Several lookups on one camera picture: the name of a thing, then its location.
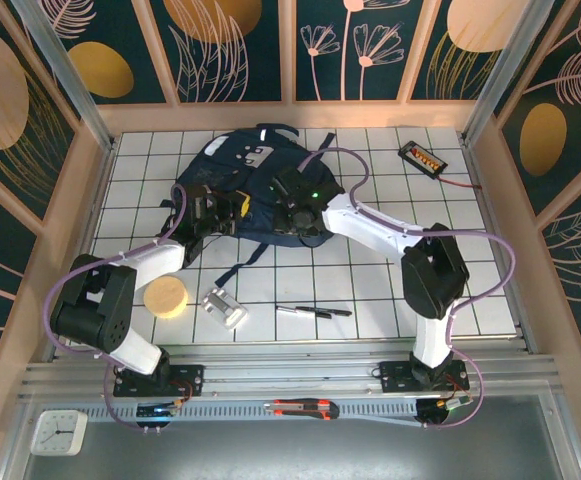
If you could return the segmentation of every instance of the red utility knife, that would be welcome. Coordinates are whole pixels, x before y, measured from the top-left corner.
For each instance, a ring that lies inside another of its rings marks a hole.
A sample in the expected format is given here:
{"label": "red utility knife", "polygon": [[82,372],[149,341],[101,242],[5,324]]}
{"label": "red utility knife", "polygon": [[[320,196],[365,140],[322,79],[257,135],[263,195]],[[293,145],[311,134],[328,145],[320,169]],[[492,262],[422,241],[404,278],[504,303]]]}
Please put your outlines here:
{"label": "red utility knife", "polygon": [[314,417],[320,420],[339,418],[339,407],[330,400],[318,398],[297,398],[293,400],[275,400],[265,403],[264,408],[275,415],[294,415],[299,417]]}

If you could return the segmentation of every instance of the round cork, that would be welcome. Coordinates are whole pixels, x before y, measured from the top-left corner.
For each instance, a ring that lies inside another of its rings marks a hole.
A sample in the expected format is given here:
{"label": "round cork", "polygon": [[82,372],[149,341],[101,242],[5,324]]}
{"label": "round cork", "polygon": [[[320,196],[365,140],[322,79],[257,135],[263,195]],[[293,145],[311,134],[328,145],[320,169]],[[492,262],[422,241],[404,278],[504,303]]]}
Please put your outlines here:
{"label": "round cork", "polygon": [[159,277],[152,281],[143,294],[146,308],[159,318],[173,318],[188,304],[188,291],[176,277]]}

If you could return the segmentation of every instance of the mounting plate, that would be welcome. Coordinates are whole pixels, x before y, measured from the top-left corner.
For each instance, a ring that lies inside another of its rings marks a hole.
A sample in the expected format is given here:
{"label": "mounting plate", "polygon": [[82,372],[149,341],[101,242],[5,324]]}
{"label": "mounting plate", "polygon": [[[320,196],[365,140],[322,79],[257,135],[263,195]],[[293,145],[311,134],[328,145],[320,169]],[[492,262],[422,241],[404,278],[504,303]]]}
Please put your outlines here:
{"label": "mounting plate", "polygon": [[[466,365],[461,360],[450,362],[445,372],[451,375],[457,384],[464,390],[470,389],[470,381],[466,372]],[[404,392],[452,392],[452,383],[443,380],[432,388],[426,388],[412,375],[412,366],[409,361],[379,363],[379,378],[383,393]]]}
{"label": "mounting plate", "polygon": [[187,393],[188,384],[192,385],[193,397],[201,395],[203,387],[203,365],[170,365],[170,376],[164,388],[159,388],[151,382],[145,382],[133,375],[124,375],[122,371],[118,377],[121,383],[115,383],[113,395],[118,398],[134,397],[181,397]]}

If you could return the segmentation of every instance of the backpack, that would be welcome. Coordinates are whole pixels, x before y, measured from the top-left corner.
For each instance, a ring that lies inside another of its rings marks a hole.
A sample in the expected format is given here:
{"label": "backpack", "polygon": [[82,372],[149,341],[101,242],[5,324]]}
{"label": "backpack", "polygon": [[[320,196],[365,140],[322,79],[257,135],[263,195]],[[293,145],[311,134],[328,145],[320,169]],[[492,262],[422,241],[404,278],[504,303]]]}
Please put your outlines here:
{"label": "backpack", "polygon": [[[299,136],[299,131],[293,127],[262,123],[256,128],[225,133],[206,144],[177,179],[177,183],[182,186],[201,184],[221,192],[239,190],[250,195],[250,209],[232,235],[261,243],[245,265],[256,262],[268,245],[318,247],[333,235],[323,232],[311,236],[308,244],[306,239],[298,235],[274,231],[278,196],[271,190],[272,179],[288,166],[298,167],[311,153],[277,130],[286,130]],[[328,147],[334,137],[333,133],[328,133],[319,150]],[[310,162],[302,175],[315,185],[335,181],[334,175],[320,158]],[[161,205],[172,206],[172,202],[164,200]],[[235,272],[240,266],[233,267]]]}

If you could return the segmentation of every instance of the white grid floor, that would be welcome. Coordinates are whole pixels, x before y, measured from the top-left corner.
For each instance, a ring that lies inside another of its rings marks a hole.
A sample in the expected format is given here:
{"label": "white grid floor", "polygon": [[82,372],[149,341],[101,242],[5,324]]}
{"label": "white grid floor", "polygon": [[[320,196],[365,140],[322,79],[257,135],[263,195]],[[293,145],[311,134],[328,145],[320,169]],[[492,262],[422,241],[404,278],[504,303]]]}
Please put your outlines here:
{"label": "white grid floor", "polygon": [[[299,143],[315,150],[329,131],[301,130]],[[105,257],[145,244],[160,231],[169,211],[158,208],[169,197],[173,181],[195,154],[223,132],[127,133],[121,140],[104,208],[94,255]],[[337,129],[338,146],[359,152],[371,165],[372,181],[358,191],[358,200],[409,223],[483,229],[475,193],[441,184],[405,164],[396,150],[415,140],[449,165],[445,177],[469,182],[456,132],[450,128]],[[353,157],[329,153],[323,161],[349,189],[361,177]],[[489,243],[459,237],[459,247],[471,274],[465,295],[474,295],[499,280]],[[270,247],[252,267],[242,268],[226,290],[244,304],[250,317],[234,331],[225,330],[198,302],[214,281],[238,261],[250,257],[257,244],[230,237],[216,239],[200,257],[175,275],[190,293],[190,305],[175,319],[159,319],[135,295],[132,326],[160,345],[288,340],[387,339],[412,337],[414,314],[405,300],[398,267],[355,241],[335,236],[314,250]],[[275,305],[309,305],[346,309],[351,317],[317,319],[276,312]],[[502,291],[463,309],[455,324],[460,337],[514,336]]]}

